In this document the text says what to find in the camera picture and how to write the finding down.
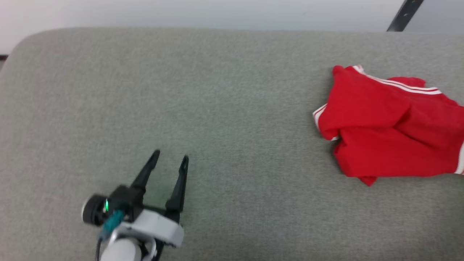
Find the gray fabric surface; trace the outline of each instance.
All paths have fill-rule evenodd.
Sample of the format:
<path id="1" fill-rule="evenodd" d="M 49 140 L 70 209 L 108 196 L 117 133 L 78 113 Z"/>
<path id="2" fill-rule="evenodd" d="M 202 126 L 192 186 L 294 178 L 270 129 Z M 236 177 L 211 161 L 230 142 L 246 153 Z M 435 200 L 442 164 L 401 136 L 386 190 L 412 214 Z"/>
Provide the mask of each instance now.
<path id="1" fill-rule="evenodd" d="M 331 68 L 416 76 L 464 104 L 464 38 L 407 33 L 68 29 L 0 72 L 0 259 L 92 260 L 82 203 L 129 183 L 165 202 L 190 156 L 184 245 L 164 261 L 462 260 L 459 175 L 345 177 L 312 121 Z"/>

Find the striped trim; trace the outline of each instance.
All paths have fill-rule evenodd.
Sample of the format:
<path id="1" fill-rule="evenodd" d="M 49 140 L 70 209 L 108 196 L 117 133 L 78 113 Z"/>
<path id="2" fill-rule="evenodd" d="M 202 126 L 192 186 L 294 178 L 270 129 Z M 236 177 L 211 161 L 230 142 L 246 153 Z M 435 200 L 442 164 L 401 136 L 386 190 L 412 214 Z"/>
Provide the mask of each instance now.
<path id="1" fill-rule="evenodd" d="M 401 82 L 397 82 L 397 81 L 392 81 L 392 80 L 384 80 L 384 79 L 380 79 L 380 78 L 377 78 L 377 77 L 374 77 L 372 75 L 368 75 L 364 72 L 363 68 L 361 65 L 355 65 L 353 66 L 353 68 L 360 74 L 372 79 L 372 80 L 375 80 L 375 81 L 378 81 L 382 84 L 385 84 L 385 85 L 390 85 L 390 86 L 395 86 L 397 88 L 400 88 L 404 91 L 408 91 L 408 92 L 413 92 L 413 93 L 421 93 L 421 94 L 428 94 L 428 95 L 435 95 L 435 94 L 441 94 L 441 91 L 435 87 L 430 87 L 430 88 L 422 88 L 422 87 L 416 87 L 416 86 L 409 86 L 409 85 L 406 85 L 404 83 L 401 83 Z"/>
<path id="2" fill-rule="evenodd" d="M 321 129 L 319 128 L 319 117 L 322 115 L 322 113 L 325 111 L 325 108 L 327 107 L 327 104 L 324 104 L 322 105 L 319 109 L 315 110 L 313 112 L 313 118 L 314 118 L 314 122 L 316 123 L 316 127 L 319 131 L 321 131 Z M 337 140 L 339 139 L 340 136 L 335 136 L 333 137 L 331 140 Z"/>
<path id="3" fill-rule="evenodd" d="M 461 150 L 459 151 L 458 167 L 454 173 L 464 175 L 464 142 L 461 146 Z"/>

